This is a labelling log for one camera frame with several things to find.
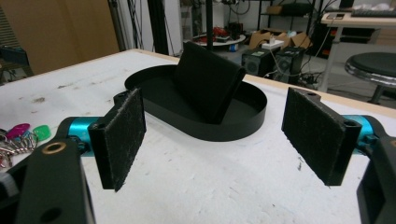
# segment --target cable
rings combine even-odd
[[[305,40],[308,38],[308,34],[306,34],[306,36],[304,37],[304,39],[303,39],[303,41],[301,42],[301,44],[299,45],[299,46],[297,46],[298,48],[300,48],[301,47],[301,45],[305,42]]]
[[[144,45],[143,45],[143,38],[142,38],[142,36],[143,36],[143,10],[142,10],[142,0],[140,0],[140,26],[138,26],[139,27],[139,31],[140,31],[140,44],[141,44],[141,46],[142,46],[142,48],[144,47]]]
[[[313,12],[317,12],[317,13],[319,13],[319,11],[316,9],[316,7],[312,4],[312,2],[311,1],[309,1],[309,0],[306,0],[308,3],[309,3],[309,5],[311,5],[312,6],[312,8],[314,9],[313,10]]]
[[[17,72],[14,69],[9,69],[9,68],[3,69],[3,74],[4,72],[7,72],[9,74],[9,79],[6,80],[6,82],[12,82],[17,80],[17,76],[16,76]]]
[[[138,19],[136,18],[136,3],[134,2],[134,0],[129,0],[127,3],[128,3],[131,20],[132,20],[132,28],[133,28],[133,33],[134,33],[134,47],[138,48],[138,49],[142,49],[143,48],[143,42],[142,42],[142,38],[141,38],[142,30],[141,30],[141,26],[139,26]]]
[[[275,73],[277,73],[277,70],[265,74],[264,77],[269,77],[270,75],[275,74]]]
[[[320,13],[318,14],[318,18],[322,18],[322,13],[324,12],[324,10],[325,10],[329,5],[331,5],[333,2],[335,2],[335,0],[332,0],[331,2],[329,2],[329,3],[325,6],[325,8],[324,8],[323,10],[320,11]],[[318,26],[319,24],[320,24],[320,20],[316,20],[315,22],[313,22],[313,23],[311,24],[310,34],[307,34],[307,36],[305,37],[305,39],[303,40],[303,42],[300,44],[300,46],[301,46],[301,45],[305,42],[305,40],[309,37],[308,48],[306,49],[306,51],[305,51],[304,53],[308,52],[312,47],[314,47],[314,45],[312,45],[313,34],[315,33],[315,31],[316,31],[316,29],[317,29],[317,26]],[[315,57],[316,57],[316,58],[318,57],[318,54],[320,53],[321,48],[323,47],[324,43],[326,42],[326,39],[327,39],[327,37],[328,37],[328,34],[329,34],[330,30],[331,30],[331,27],[329,27],[329,29],[328,29],[328,31],[327,31],[327,34],[326,34],[326,36],[325,36],[323,42],[321,43],[320,48],[318,49],[318,52],[315,54]],[[301,69],[300,69],[300,73],[302,73],[304,67],[308,65],[308,71],[309,71],[309,73],[308,73],[308,74],[307,74],[307,73],[302,74],[302,78],[304,78],[304,76],[306,76],[306,75],[309,75],[309,78],[313,79],[313,80],[311,80],[311,81],[314,82],[314,83],[317,83],[317,82],[318,82],[318,78],[323,74],[323,72],[320,72],[320,73],[312,73],[312,72],[311,72],[311,67],[310,67],[310,61],[311,61],[311,59],[312,59],[312,57],[311,57],[311,55],[309,55],[308,61],[305,62],[305,63],[303,64],[303,66],[302,66]]]
[[[301,80],[302,80],[302,81],[306,81],[306,84],[311,84],[311,85],[313,85],[313,84],[318,83],[318,78],[319,78],[320,75],[322,75],[322,74],[323,74],[323,72],[302,73],[302,75],[301,75]]]
[[[330,25],[329,25],[329,29],[327,30],[327,33],[326,33],[326,35],[325,35],[325,37],[324,37],[324,39],[323,39],[323,42],[321,43],[321,45],[320,45],[320,47],[319,47],[319,49],[318,49],[317,54],[315,54],[315,57],[318,57],[321,48],[323,48],[323,45],[324,45],[324,43],[326,42],[327,37],[329,36],[329,32],[330,32],[330,30],[331,30],[331,28],[332,28],[332,23],[334,22],[334,20],[335,20],[335,19],[332,19],[332,22],[331,22]]]
[[[230,7],[230,10],[231,10],[233,13],[235,13],[237,16],[242,16],[242,15],[247,14],[247,13],[250,11],[250,0],[247,1],[247,10],[244,11],[244,12],[238,12],[239,4],[238,4],[238,7],[237,7],[237,10],[234,10],[234,9],[231,7],[231,5],[228,5],[228,6]]]
[[[287,77],[298,77],[298,76],[301,74],[300,72],[297,73],[297,74],[285,74],[285,73],[280,72],[281,70],[280,70],[279,64],[277,63],[277,60],[276,60],[276,57],[275,57],[274,53],[273,53],[271,50],[270,50],[270,53],[271,53],[271,55],[273,56],[273,59],[274,59],[274,61],[275,61],[276,70],[277,70],[277,72],[278,72],[280,75],[282,75],[282,76],[287,76]]]
[[[278,3],[277,5],[278,5],[278,6],[282,5],[282,3],[283,3],[284,1],[285,1],[285,0],[280,1],[280,3]]]
[[[328,2],[328,3],[326,4],[326,6],[320,11],[320,16],[323,15],[323,13],[326,11],[327,7],[329,7],[331,4],[333,4],[333,3],[336,2],[336,1],[337,1],[337,0],[332,0],[332,1]]]
[[[163,15],[165,15],[164,16],[165,26],[166,26],[166,31],[168,32],[169,42],[171,43],[171,50],[172,50],[173,56],[175,56],[175,50],[174,50],[173,43],[172,43],[172,36],[171,36],[171,34],[169,32],[168,20],[166,19],[166,14],[163,13]]]
[[[196,0],[198,3],[195,3],[195,0],[191,0],[192,8],[200,8],[201,7],[201,1]]]

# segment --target black 3d-printed part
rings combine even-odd
[[[114,97],[115,105],[88,128],[104,189],[118,191],[128,175],[146,132],[141,91]]]
[[[220,124],[245,73],[244,67],[187,42],[173,80],[207,123]]]
[[[94,223],[76,142],[52,139],[30,155],[15,223]]]
[[[358,187],[361,223],[396,222],[396,138],[381,133]]]
[[[221,124],[207,123],[177,90],[172,75],[176,65],[154,66],[125,80],[128,90],[141,88],[145,110],[192,137],[225,142],[255,133],[264,122],[267,98],[256,86],[239,85]]]
[[[326,186],[341,185],[361,125],[311,92],[289,88],[282,131]]]
[[[23,188],[23,180],[25,178],[28,161],[29,157],[26,157],[12,168],[7,170],[7,173],[12,175],[15,184],[17,185],[18,191],[21,191]],[[20,194],[17,194],[8,198],[0,199],[0,217],[2,223],[15,222],[20,196]]]

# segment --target white table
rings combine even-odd
[[[66,117],[103,116],[129,75],[176,62],[130,50],[8,83],[0,87],[1,128],[29,122],[55,133]],[[288,85],[245,81],[268,98],[265,122],[251,136],[206,142],[146,113],[145,139],[118,193],[102,189],[94,158],[82,158],[97,222],[360,223],[356,189],[368,159],[353,155],[343,185],[324,186],[280,129]],[[320,94],[338,113],[374,116],[396,135],[396,110]]]
[[[337,13],[337,14],[344,14],[344,18],[341,20],[331,20],[327,17],[332,13],[325,13],[321,19],[321,23],[326,24],[329,27],[337,27],[337,33],[332,41],[332,48],[330,50],[330,55],[326,63],[325,72],[323,74],[323,79],[318,87],[319,91],[327,91],[328,88],[328,79],[330,72],[332,70],[332,65],[334,63],[335,57],[337,55],[337,51],[339,50],[340,39],[343,33],[343,29],[346,27],[349,28],[373,28],[373,29],[380,29],[380,28],[389,28],[395,29],[396,28],[396,18],[364,18],[364,17],[351,17],[350,12],[348,13]],[[366,45],[366,44],[353,44],[356,45],[355,48],[361,49],[370,47],[374,49],[373,46]],[[389,51],[389,49],[381,48],[380,51]]]

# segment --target stool seat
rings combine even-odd
[[[377,104],[384,87],[396,88],[396,53],[370,52],[357,54],[346,61],[346,71],[377,86],[370,103]]]
[[[373,52],[349,58],[352,66],[379,75],[396,77],[396,53]]]

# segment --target black foam pad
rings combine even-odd
[[[345,119],[320,96],[289,88],[282,131],[326,186],[341,185],[361,125]]]
[[[187,42],[173,80],[208,123],[221,123],[245,73],[242,66]]]
[[[115,105],[89,127],[92,148],[104,189],[118,191],[128,175],[146,132],[139,89],[121,93]]]

